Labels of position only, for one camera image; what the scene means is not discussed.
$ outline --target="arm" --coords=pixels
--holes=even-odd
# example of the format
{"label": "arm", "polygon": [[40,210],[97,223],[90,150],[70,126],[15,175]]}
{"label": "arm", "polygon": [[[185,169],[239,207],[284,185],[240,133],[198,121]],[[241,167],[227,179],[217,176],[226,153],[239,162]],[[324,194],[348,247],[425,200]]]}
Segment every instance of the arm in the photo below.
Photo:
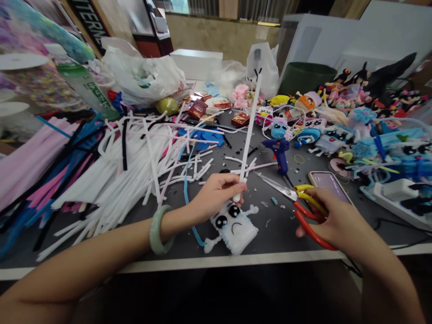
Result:
{"label": "arm", "polygon": [[[357,209],[324,189],[313,188],[307,193],[329,211],[323,224],[311,224],[311,228],[363,267],[363,322],[426,323],[407,270]],[[304,229],[299,227],[296,235],[303,237]]]}
{"label": "arm", "polygon": [[[161,239],[206,221],[243,191],[247,187],[239,183],[238,175],[211,175],[190,204],[163,216]],[[241,197],[238,206],[243,202]],[[151,222],[152,218],[114,229],[44,262],[0,297],[2,322],[67,322],[86,292],[150,249]]]}

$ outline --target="blue glue gun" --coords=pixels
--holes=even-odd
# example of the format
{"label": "blue glue gun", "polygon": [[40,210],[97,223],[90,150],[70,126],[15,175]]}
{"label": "blue glue gun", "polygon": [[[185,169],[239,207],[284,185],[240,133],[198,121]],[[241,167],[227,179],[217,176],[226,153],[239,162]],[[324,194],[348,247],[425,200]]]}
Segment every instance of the blue glue gun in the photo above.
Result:
{"label": "blue glue gun", "polygon": [[285,139],[266,139],[262,142],[265,147],[273,151],[278,161],[278,173],[282,176],[288,173],[288,163],[285,152],[289,150],[289,142]]}

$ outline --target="scissors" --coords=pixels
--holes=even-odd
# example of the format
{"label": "scissors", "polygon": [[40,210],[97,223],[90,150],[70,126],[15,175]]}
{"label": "scissors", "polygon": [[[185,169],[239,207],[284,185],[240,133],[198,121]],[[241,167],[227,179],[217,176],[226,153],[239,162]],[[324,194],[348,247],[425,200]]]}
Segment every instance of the scissors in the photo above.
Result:
{"label": "scissors", "polygon": [[[310,184],[308,184],[308,185],[302,184],[299,186],[295,186],[294,190],[292,190],[292,189],[287,188],[283,185],[280,185],[276,181],[262,175],[261,173],[255,172],[255,174],[258,177],[260,177],[261,179],[263,179],[268,185],[270,185],[271,187],[273,187],[274,189],[279,191],[282,195],[284,195],[286,198],[288,198],[288,200],[290,200],[292,202],[294,207],[297,209],[296,211],[294,211],[294,215],[299,220],[299,222],[302,225],[302,227],[304,228],[305,232],[315,242],[317,242],[320,246],[322,246],[323,248],[326,248],[328,250],[331,250],[331,251],[337,251],[338,250],[333,245],[327,243],[321,237],[319,237],[312,230],[312,228],[309,226],[309,223],[305,220],[305,217],[307,217],[307,218],[310,218],[310,219],[317,221],[318,223],[321,224],[327,220],[326,217],[329,215],[329,212],[327,211],[327,209],[325,209],[322,205],[320,205],[319,202],[317,202],[315,199],[313,199],[311,196],[307,195],[306,193],[302,192],[306,189],[313,188],[313,186],[311,186]],[[303,200],[310,202],[311,205],[314,206],[318,210],[318,212],[312,213],[309,210],[307,210],[306,208],[304,208],[300,204],[299,199],[303,199]]]}

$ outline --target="plastic bottle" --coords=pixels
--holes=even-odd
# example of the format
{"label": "plastic bottle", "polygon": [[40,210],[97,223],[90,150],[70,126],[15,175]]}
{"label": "plastic bottle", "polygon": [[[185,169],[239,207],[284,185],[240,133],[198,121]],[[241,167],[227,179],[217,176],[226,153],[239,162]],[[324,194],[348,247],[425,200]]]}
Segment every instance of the plastic bottle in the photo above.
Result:
{"label": "plastic bottle", "polygon": [[53,56],[54,64],[63,79],[90,105],[93,110],[102,113],[103,119],[110,121],[120,117],[120,113],[111,105],[93,76],[87,69],[68,56],[59,44],[44,44]]}

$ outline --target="jade bangle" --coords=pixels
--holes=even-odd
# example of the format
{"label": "jade bangle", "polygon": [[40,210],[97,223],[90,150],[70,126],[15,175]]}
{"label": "jade bangle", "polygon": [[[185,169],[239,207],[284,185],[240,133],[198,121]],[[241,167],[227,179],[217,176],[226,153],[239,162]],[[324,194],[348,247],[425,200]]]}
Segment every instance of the jade bangle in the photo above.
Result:
{"label": "jade bangle", "polygon": [[150,246],[152,247],[153,252],[157,255],[163,255],[167,253],[174,243],[174,238],[171,238],[165,244],[163,244],[161,241],[162,216],[166,212],[170,212],[172,210],[173,208],[171,206],[164,205],[154,213],[152,225],[150,226]]}

